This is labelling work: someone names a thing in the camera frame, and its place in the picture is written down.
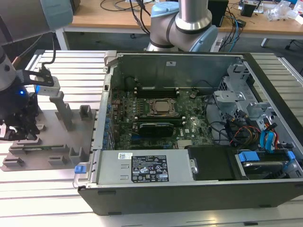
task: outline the wooden desk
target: wooden desk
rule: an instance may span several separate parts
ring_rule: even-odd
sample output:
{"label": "wooden desk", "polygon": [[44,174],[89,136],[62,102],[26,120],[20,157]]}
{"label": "wooden desk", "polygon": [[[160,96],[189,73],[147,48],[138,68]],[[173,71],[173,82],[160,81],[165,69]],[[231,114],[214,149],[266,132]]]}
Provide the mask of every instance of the wooden desk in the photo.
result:
{"label": "wooden desk", "polygon": [[[107,0],[103,7],[116,10],[113,3],[117,0]],[[264,14],[253,14],[252,17],[240,16],[240,11],[232,8],[232,4],[239,0],[230,0],[229,7],[237,19],[246,21],[241,37],[253,38],[278,38],[278,39],[303,39],[303,26],[292,19],[268,21]],[[73,22],[62,29],[56,31],[62,50],[68,50],[68,42],[65,32],[105,32],[105,33],[143,33],[136,24],[130,11],[107,11],[100,7],[101,0],[82,0],[77,10]],[[150,12],[154,4],[146,4]],[[130,7],[129,3],[121,2],[119,6]],[[149,28],[151,19],[143,13],[145,25]],[[230,32],[232,26],[228,19],[224,19],[219,29],[218,38],[222,38]]]}

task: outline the cpu socket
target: cpu socket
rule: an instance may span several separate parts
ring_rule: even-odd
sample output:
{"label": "cpu socket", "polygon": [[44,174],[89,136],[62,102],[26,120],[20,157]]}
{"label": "cpu socket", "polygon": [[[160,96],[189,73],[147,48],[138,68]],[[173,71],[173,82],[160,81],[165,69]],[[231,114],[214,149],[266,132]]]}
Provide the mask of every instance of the cpu socket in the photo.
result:
{"label": "cpu socket", "polygon": [[175,101],[170,98],[153,99],[149,101],[149,115],[175,115]]}

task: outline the blue latch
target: blue latch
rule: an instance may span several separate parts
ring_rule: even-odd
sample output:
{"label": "blue latch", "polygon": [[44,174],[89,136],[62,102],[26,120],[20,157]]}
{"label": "blue latch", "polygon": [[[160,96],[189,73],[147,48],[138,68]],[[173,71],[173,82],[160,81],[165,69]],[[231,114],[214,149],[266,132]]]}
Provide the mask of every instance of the blue latch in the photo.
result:
{"label": "blue latch", "polygon": [[239,159],[241,162],[260,161],[260,158],[256,151],[243,151],[239,154]]}
{"label": "blue latch", "polygon": [[271,149],[275,134],[271,131],[263,130],[260,135],[260,146],[270,153],[273,154],[274,151]]}
{"label": "blue latch", "polygon": [[85,174],[86,166],[75,166],[74,172],[75,174]]}
{"label": "blue latch", "polygon": [[294,155],[294,153],[292,151],[288,151],[287,155],[288,155],[288,157],[289,157],[290,160],[295,159],[295,155]]}

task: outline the blue cable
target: blue cable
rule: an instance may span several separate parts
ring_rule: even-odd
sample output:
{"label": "blue cable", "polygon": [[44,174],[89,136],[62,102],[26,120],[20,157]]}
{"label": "blue cable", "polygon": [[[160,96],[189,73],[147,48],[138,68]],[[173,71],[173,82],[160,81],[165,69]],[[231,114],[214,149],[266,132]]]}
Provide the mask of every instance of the blue cable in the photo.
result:
{"label": "blue cable", "polygon": [[231,46],[231,48],[229,49],[228,52],[232,51],[233,47],[235,46],[236,40],[237,40],[237,36],[238,36],[238,30],[239,30],[239,26],[238,26],[238,22],[237,22],[236,18],[234,18],[234,17],[229,17],[229,18],[234,19],[234,21],[236,22],[236,34],[235,34],[235,38],[233,40],[232,46]]}

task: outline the power supply label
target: power supply label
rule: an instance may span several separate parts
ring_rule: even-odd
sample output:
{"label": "power supply label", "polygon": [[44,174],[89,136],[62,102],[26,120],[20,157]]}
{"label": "power supply label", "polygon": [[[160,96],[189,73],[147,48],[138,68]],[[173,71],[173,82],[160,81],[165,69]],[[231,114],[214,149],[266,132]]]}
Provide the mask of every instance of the power supply label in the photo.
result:
{"label": "power supply label", "polygon": [[132,156],[132,182],[168,182],[166,155]]}

